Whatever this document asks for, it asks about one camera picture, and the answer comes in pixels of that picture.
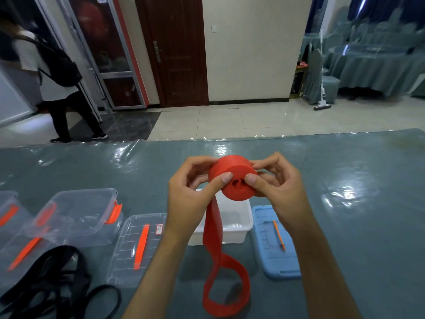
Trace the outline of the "clear container with orange latches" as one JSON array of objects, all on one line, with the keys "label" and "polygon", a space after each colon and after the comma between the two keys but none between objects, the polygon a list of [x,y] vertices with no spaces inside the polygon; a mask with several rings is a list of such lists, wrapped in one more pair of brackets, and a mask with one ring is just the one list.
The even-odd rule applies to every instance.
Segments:
[{"label": "clear container with orange latches", "polygon": [[25,234],[77,248],[111,245],[123,221],[114,188],[61,191],[25,225]]},{"label": "clear container with orange latches", "polygon": [[0,191],[0,249],[33,219],[15,191]]}]

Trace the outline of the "clear plastic table cover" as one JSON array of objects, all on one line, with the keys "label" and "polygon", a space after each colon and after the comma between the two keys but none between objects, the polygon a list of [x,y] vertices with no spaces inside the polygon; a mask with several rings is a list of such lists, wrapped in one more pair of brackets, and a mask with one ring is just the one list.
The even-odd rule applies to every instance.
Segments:
[{"label": "clear plastic table cover", "polygon": [[0,191],[36,214],[57,192],[115,188],[124,219],[165,212],[188,156],[281,152],[302,174],[314,215],[365,319],[425,319],[425,132],[221,141],[124,141],[0,149]]}]

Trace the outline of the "blue curtain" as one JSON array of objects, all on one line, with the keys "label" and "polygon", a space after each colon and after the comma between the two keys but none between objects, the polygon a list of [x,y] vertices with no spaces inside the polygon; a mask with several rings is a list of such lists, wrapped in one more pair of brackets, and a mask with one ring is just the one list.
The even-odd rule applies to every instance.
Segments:
[{"label": "blue curtain", "polygon": [[425,26],[425,0],[351,0],[348,21],[369,19],[369,22],[388,21],[392,12],[402,10],[402,23],[417,23],[418,28]]}]

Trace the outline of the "black backpack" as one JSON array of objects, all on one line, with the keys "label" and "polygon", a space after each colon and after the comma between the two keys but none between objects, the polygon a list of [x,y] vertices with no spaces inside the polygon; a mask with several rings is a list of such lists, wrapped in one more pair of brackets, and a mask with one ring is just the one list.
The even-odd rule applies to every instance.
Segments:
[{"label": "black backpack", "polygon": [[50,44],[45,39],[39,38],[38,36],[36,36],[35,39],[22,37],[22,40],[36,46],[38,53],[49,69],[49,72],[46,72],[40,68],[40,66],[37,67],[41,79],[41,74],[44,74],[56,84],[63,87],[77,86],[82,80],[76,63],[70,59],[64,50]]}]

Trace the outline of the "person's right forearm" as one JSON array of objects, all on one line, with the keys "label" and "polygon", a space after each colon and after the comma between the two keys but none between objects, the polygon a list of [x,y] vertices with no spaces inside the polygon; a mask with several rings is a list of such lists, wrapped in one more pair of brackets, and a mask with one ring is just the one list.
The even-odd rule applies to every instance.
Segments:
[{"label": "person's right forearm", "polygon": [[313,214],[291,225],[310,319],[362,319],[360,311]]}]

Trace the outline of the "table with grey tablecloth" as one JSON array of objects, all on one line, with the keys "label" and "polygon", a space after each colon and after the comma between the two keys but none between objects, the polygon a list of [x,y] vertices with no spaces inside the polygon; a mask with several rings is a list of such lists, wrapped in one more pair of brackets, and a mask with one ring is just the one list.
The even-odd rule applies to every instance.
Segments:
[{"label": "table with grey tablecloth", "polygon": [[406,94],[425,74],[425,52],[407,52],[400,46],[341,45],[328,51],[323,65],[339,79],[339,88],[367,88],[395,97]]}]

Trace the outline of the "row of grey covered chairs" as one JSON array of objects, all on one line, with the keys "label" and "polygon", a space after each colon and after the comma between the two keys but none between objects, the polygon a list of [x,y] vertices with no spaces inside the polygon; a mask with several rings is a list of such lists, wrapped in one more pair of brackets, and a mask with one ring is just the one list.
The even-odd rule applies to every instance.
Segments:
[{"label": "row of grey covered chairs", "polygon": [[382,22],[371,22],[369,18],[348,19],[348,7],[338,9],[329,34],[339,35],[342,43],[358,43],[361,45],[388,45],[414,48],[425,52],[425,24],[422,28],[416,22],[401,20],[402,10],[396,8],[389,19]]}]

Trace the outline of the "person's right hand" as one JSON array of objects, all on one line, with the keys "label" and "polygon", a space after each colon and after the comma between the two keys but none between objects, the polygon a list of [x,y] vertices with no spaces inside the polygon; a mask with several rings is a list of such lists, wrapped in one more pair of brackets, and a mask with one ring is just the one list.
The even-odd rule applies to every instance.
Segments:
[{"label": "person's right hand", "polygon": [[262,160],[249,160],[258,173],[271,173],[276,177],[267,198],[279,221],[292,237],[311,235],[318,229],[300,171],[281,153],[275,152]]}]

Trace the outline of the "brown wooden door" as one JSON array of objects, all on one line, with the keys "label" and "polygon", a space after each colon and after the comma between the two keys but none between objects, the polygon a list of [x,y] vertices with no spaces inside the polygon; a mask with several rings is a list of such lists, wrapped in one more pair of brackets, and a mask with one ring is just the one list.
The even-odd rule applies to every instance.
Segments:
[{"label": "brown wooden door", "polygon": [[[135,0],[161,107],[208,106],[202,0]],[[156,60],[153,41],[161,49]]]}]

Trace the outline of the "black resistance bands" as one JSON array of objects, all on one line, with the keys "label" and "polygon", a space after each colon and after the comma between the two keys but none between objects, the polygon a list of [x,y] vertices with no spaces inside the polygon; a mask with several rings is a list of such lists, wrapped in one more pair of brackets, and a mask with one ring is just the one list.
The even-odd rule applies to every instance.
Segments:
[{"label": "black resistance bands", "polygon": [[116,303],[105,319],[113,319],[121,303],[121,291],[102,284],[91,291],[92,275],[84,254],[76,247],[61,245],[41,255],[24,276],[2,296],[0,317],[41,319],[55,313],[55,319],[86,319],[86,311],[99,293],[112,290]]}]

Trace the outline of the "glass door with metal frame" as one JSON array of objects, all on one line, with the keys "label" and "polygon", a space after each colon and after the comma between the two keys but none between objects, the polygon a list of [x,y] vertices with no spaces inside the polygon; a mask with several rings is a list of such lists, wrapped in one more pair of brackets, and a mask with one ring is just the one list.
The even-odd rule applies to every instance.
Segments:
[{"label": "glass door with metal frame", "polygon": [[112,110],[146,108],[118,0],[58,0]]}]

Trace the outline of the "red resistance band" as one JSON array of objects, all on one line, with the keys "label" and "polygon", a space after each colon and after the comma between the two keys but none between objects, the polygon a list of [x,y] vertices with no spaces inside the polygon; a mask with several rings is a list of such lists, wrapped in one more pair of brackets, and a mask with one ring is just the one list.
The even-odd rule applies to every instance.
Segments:
[{"label": "red resistance band", "polygon": [[[223,173],[232,173],[233,178],[222,188],[226,198],[233,201],[244,201],[254,196],[255,190],[245,183],[245,176],[249,173],[257,174],[252,164],[239,155],[229,155],[220,158],[210,169],[209,180],[217,178]],[[246,268],[233,257],[222,252],[223,226],[220,210],[215,197],[206,208],[203,245],[213,261],[212,270],[205,281],[202,305],[210,315],[227,318],[238,314],[250,299],[250,280]],[[229,305],[219,304],[209,298],[215,278],[220,268],[231,269],[241,279],[241,292],[236,301]]]}]

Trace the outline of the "white stick vacuum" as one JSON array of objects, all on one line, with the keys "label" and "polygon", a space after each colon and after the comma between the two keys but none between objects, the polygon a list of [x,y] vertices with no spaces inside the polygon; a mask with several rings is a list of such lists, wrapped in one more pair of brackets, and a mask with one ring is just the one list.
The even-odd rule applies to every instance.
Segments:
[{"label": "white stick vacuum", "polygon": [[331,108],[331,104],[326,102],[325,87],[323,85],[323,30],[322,29],[320,29],[319,37],[320,37],[320,53],[321,53],[321,60],[322,60],[321,70],[320,70],[321,99],[318,101],[318,104],[313,108],[314,111],[321,111],[321,110]]}]

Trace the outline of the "blue plastic lid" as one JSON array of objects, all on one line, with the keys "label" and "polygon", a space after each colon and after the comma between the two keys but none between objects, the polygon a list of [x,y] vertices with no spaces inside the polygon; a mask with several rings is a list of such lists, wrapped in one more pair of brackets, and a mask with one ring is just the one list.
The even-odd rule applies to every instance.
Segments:
[{"label": "blue plastic lid", "polygon": [[271,205],[252,208],[253,231],[263,272],[269,279],[299,279],[300,266],[290,234]]}]

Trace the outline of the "white plastic box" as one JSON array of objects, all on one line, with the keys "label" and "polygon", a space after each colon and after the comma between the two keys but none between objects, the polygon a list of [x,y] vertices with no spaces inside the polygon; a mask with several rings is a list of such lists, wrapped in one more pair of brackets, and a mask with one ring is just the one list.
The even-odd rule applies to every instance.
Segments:
[{"label": "white plastic box", "polygon": [[222,243],[243,243],[254,223],[249,200],[234,201],[227,198],[221,191],[215,197],[222,220]]}]

